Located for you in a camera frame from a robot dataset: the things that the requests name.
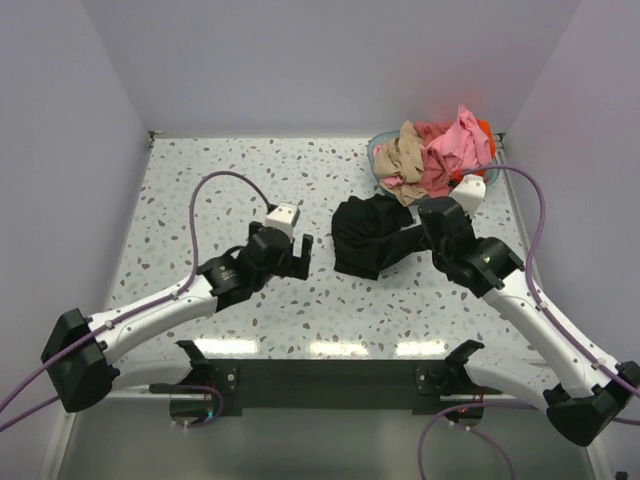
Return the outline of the black t-shirt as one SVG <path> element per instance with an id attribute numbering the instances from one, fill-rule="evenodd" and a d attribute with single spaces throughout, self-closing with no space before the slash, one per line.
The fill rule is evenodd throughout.
<path id="1" fill-rule="evenodd" d="M 380 273 L 431 243 L 410 210 L 398 201 L 374 195 L 351 196 L 339 204 L 331 220 L 334 270 L 376 280 Z"/>

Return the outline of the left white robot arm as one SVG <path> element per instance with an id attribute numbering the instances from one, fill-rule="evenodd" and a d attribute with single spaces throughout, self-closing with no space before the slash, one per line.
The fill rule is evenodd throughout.
<path id="1" fill-rule="evenodd" d="M 116 389 L 149 383 L 175 383 L 200 390 L 207 368 L 193 358 L 175 366 L 152 364 L 127 373 L 119 361 L 136 347 L 200 317 L 210 317 L 247 301 L 274 277 L 309 276 L 313 236 L 302 237 L 301 253 L 283 230 L 251 223 L 246 244 L 228 249 L 198 266 L 185 279 L 115 311 L 85 316 L 63 313 L 47 340 L 41 361 L 58 399 L 69 413 L 86 410 Z"/>

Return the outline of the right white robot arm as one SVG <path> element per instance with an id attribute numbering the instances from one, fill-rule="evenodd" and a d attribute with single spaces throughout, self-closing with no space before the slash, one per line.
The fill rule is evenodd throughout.
<path id="1" fill-rule="evenodd" d="M 499 390 L 543 411 L 570 442 L 589 446 L 638 389 L 638 364 L 621 362 L 589 340 L 528 277 L 506 243 L 475 235 L 453 198 L 429 199 L 418 215 L 436 269 L 509 321 L 546 363 L 508 360 L 468 340 L 445 359 L 448 386 L 459 393 L 474 386 Z"/>

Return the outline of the light pink t-shirt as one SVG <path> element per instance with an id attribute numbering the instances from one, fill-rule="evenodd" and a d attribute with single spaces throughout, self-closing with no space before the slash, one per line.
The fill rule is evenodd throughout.
<path id="1" fill-rule="evenodd" d="M 399 188 L 405 183 L 405 179 L 401 175 L 384 177 L 381 181 L 387 189 Z"/>

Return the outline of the beige t-shirt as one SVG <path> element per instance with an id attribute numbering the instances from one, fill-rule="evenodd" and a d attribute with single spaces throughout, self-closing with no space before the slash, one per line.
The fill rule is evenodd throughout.
<path id="1" fill-rule="evenodd" d="M 404 207 L 427 194 L 426 189 L 420 186 L 425 173 L 422 146 L 422 138 L 414 125 L 406 121 L 399 134 L 381 144 L 374 153 L 373 170 L 379 178 L 380 187 L 395 196 Z M 399 188 L 387 189 L 381 179 L 395 175 L 401 175 L 405 183 Z"/>

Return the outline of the orange t-shirt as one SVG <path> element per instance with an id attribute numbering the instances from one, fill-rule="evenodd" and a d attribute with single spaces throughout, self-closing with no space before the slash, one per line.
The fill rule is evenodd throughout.
<path id="1" fill-rule="evenodd" d="M 476 175 L 489 183 L 490 173 L 481 167 L 492 164 L 496 153 L 490 124 L 477 120 L 471 114 L 460 115 L 456 123 L 456 140 L 453 150 L 456 172 L 478 169 Z"/>

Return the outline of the teal plastic laundry basket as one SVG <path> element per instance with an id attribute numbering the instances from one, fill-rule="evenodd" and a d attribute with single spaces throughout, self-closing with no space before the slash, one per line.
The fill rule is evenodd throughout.
<path id="1" fill-rule="evenodd" d="M 495 153 L 486 122 L 407 122 L 373 146 L 372 170 L 384 192 L 409 206 L 450 194 L 462 171 L 484 173 Z"/>

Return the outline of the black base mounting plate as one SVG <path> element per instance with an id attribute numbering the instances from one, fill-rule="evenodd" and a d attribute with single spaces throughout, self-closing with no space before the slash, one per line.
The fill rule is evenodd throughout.
<path id="1" fill-rule="evenodd" d="M 409 410 L 431 414 L 455 395 L 492 390 L 472 383 L 443 360 L 256 360 L 200 362 L 170 394 L 201 394 L 189 409 L 221 407 L 226 416 L 247 409 Z"/>

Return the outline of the aluminium frame rail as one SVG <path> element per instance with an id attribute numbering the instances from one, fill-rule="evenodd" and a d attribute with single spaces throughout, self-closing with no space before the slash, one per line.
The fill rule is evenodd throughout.
<path id="1" fill-rule="evenodd" d="M 258 359 L 421 359 L 468 332 L 442 319 L 262 319 L 207 350 Z M 580 448 L 534 411 L 491 408 L 477 433 L 399 410 L 252 409 L 182 430 L 164 397 L 117 394 L 75 420 L 63 479 L 604 479 L 601 442 Z"/>

